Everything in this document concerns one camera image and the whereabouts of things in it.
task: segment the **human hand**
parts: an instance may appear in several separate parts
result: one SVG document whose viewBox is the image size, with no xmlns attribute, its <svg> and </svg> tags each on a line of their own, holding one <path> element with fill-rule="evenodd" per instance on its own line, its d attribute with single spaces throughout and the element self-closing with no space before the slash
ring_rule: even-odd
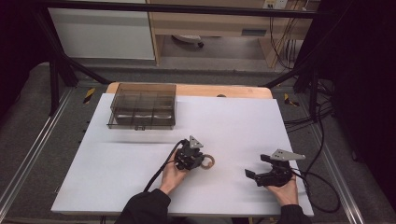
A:
<svg viewBox="0 0 396 224">
<path fill-rule="evenodd" d="M 163 182 L 160 190 L 169 195 L 178 185 L 181 184 L 188 170 L 178 170 L 175 166 L 175 156 L 177 150 L 172 154 L 165 168 L 163 169 Z"/>
<path fill-rule="evenodd" d="M 293 174 L 291 180 L 282 187 L 267 186 L 268 190 L 274 193 L 280 206 L 288 204 L 298 204 L 296 175 Z"/>
</svg>

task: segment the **white tabletop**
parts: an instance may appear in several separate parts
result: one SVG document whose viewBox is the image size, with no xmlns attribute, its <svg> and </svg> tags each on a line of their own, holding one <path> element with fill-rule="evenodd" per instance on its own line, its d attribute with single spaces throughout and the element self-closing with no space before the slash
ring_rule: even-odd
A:
<svg viewBox="0 0 396 224">
<path fill-rule="evenodd" d="M 291 151 L 276 100 L 177 96 L 174 130 L 108 129 L 114 94 L 103 94 L 51 211 L 115 215 L 143 191 L 174 145 L 193 135 L 216 159 L 210 170 L 192 170 L 172 194 L 172 216 L 259 217 L 280 214 L 276 198 L 245 177 L 269 172 L 260 160 Z M 297 168 L 295 161 L 290 165 Z M 161 176 L 151 189 L 158 188 Z M 313 216 L 300 179 L 300 206 Z"/>
</svg>

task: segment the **white panel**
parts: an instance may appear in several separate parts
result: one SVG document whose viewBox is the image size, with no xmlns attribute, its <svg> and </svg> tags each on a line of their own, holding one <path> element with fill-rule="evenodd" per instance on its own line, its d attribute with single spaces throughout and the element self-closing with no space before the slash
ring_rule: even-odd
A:
<svg viewBox="0 0 396 224">
<path fill-rule="evenodd" d="M 70 57 L 154 60 L 147 12 L 50 8 L 49 13 Z"/>
<path fill-rule="evenodd" d="M 177 97 L 172 131 L 108 129 L 114 94 L 104 94 L 73 160 L 52 211 L 65 214 L 119 213 L 141 192 L 174 144 L 191 134 L 216 159 L 210 170 L 196 168 L 171 195 L 169 213 L 186 216 L 264 216 L 279 214 L 274 195 L 252 179 L 271 170 L 260 160 L 276 149 L 291 151 L 276 100 Z M 297 167 L 295 161 L 290 163 Z M 160 186 L 161 177 L 151 189 Z M 300 179 L 299 202 L 312 216 Z"/>
</svg>

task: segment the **white cabinet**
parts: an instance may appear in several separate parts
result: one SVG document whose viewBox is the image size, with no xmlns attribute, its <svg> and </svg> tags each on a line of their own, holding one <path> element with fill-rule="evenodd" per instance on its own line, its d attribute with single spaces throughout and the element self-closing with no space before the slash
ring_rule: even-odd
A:
<svg viewBox="0 0 396 224">
<path fill-rule="evenodd" d="M 147 12 L 50 8 L 49 13 L 70 57 L 154 60 Z"/>
</svg>

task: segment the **silver gripper plate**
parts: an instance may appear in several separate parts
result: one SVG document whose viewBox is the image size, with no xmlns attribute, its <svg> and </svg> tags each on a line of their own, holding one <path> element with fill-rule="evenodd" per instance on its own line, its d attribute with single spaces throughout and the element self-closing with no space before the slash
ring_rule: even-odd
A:
<svg viewBox="0 0 396 224">
<path fill-rule="evenodd" d="M 198 148 L 198 147 L 203 147 L 198 140 L 196 140 L 192 135 L 190 135 L 190 148 Z"/>
<path fill-rule="evenodd" d="M 297 160 L 304 160 L 305 155 L 300 155 L 296 153 L 292 153 L 289 151 L 285 151 L 282 149 L 277 149 L 274 154 L 271 156 L 271 160 L 275 161 L 297 161 Z"/>
</svg>

